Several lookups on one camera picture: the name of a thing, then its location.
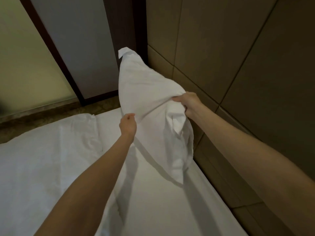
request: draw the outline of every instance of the yellow-green wall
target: yellow-green wall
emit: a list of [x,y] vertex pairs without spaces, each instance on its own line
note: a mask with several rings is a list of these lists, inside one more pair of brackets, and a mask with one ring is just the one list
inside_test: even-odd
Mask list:
[[0,116],[75,94],[19,0],[0,0]]

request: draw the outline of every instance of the white fabric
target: white fabric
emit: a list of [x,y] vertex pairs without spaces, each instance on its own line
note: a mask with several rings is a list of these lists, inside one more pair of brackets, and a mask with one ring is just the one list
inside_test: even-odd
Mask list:
[[[119,138],[121,116],[120,108],[96,116],[104,150]],[[160,168],[139,142],[132,144],[114,188],[129,235],[247,235],[194,161],[183,185]]]
[[118,91],[122,111],[136,114],[136,138],[173,179],[183,183],[183,171],[193,157],[193,130],[185,108],[171,97],[185,90],[147,67],[129,48],[119,50],[121,57]]
[[[33,235],[69,185],[101,155],[96,118],[90,114],[0,144],[0,235]],[[121,227],[112,194],[96,235]]]

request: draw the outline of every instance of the wall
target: wall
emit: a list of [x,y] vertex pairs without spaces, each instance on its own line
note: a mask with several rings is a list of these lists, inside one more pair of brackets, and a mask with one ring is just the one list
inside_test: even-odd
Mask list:
[[[315,0],[147,0],[149,66],[315,179]],[[293,235],[192,122],[194,160],[249,235]]]
[[85,99],[118,89],[103,0],[31,0]]
[[75,98],[19,0],[0,0],[0,116]]

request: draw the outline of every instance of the dark wooden frame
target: dark wooden frame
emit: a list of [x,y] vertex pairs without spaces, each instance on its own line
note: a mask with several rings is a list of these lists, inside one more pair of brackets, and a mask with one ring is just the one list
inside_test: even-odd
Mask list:
[[[62,60],[61,55],[37,14],[31,0],[20,0],[20,2],[34,23],[56,63],[59,65],[62,73],[65,75],[74,93],[77,95],[77,98],[82,106],[118,95],[118,90],[115,90],[85,99],[71,76],[67,66]],[[118,50],[123,47],[129,47],[130,49],[137,51],[143,61],[147,64],[148,43],[146,0],[103,0],[103,2],[112,36],[118,68],[120,67]]]

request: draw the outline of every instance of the marble floor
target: marble floor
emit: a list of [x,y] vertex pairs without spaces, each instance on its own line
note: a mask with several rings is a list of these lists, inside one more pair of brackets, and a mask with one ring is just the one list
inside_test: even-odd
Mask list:
[[6,143],[10,141],[11,139],[21,135],[22,133],[25,133],[27,131],[30,131],[36,127],[40,127],[55,121],[58,121],[60,119],[70,117],[76,114],[81,113],[89,113],[89,114],[100,114],[104,113],[116,108],[120,107],[119,98],[118,96],[115,96],[113,98],[105,99],[103,101],[99,101],[97,103],[93,103],[90,105],[87,105],[85,107],[79,107],[72,110],[65,110],[63,112],[57,111],[54,113],[53,111],[49,111],[49,115],[41,117],[40,119],[35,119],[27,122],[18,122],[14,124],[13,126],[9,127],[1,127],[0,128],[0,144]]

